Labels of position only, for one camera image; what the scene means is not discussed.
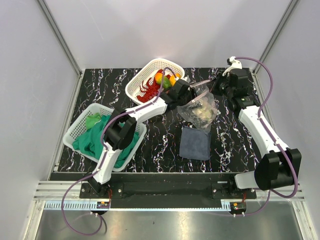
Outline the clear zip top bag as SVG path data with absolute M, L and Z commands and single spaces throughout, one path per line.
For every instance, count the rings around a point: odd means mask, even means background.
M 218 115 L 214 95 L 207 86 L 210 82 L 210 80 L 203 80 L 191 84 L 189 92 L 192 99 L 177 107 L 177 112 L 186 122 L 190 122 L 206 134 L 211 131 L 212 122 Z

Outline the fake mango orange green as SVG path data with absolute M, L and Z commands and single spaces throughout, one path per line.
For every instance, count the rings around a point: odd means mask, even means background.
M 154 79 L 158 85 L 162 84 L 165 89 L 173 87 L 176 83 L 176 78 L 173 74 L 163 75 L 161 71 L 155 74 Z

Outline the fake green cabbage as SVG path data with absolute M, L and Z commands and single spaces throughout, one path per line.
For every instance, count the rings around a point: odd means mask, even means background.
M 218 110 L 216 108 L 214 101 L 208 101 L 205 99 L 200 99 L 192 112 L 201 120 L 212 122 L 218 115 Z

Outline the red fake lobster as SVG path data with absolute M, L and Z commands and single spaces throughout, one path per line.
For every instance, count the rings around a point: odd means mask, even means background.
M 160 86 L 156 83 L 155 77 L 149 78 L 145 84 L 142 83 L 139 86 L 140 95 L 137 95 L 136 98 L 140 102 L 146 103 L 159 93 Z

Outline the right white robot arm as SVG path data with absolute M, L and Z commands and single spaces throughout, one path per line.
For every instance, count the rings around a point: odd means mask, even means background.
M 213 94 L 224 96 L 228 108 L 247 128 L 256 143 L 261 161 L 254 171 L 239 173 L 227 185 L 228 195 L 239 198 L 245 189 L 275 191 L 293 186 L 292 198 L 298 190 L 298 174 L 302 155 L 282 141 L 263 115 L 257 99 L 248 93 L 249 75 L 244 69 L 218 73 Z

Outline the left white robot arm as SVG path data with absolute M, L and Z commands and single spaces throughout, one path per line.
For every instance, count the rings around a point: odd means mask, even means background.
M 111 179 L 114 165 L 121 152 L 132 142 L 139 124 L 186 105 L 195 97 L 195 89 L 187 81 L 178 79 L 173 87 L 159 92 L 146 103 L 127 109 L 114 109 L 101 133 L 101 157 L 87 179 L 90 192 L 97 198 L 103 198 L 108 193 L 106 183 Z

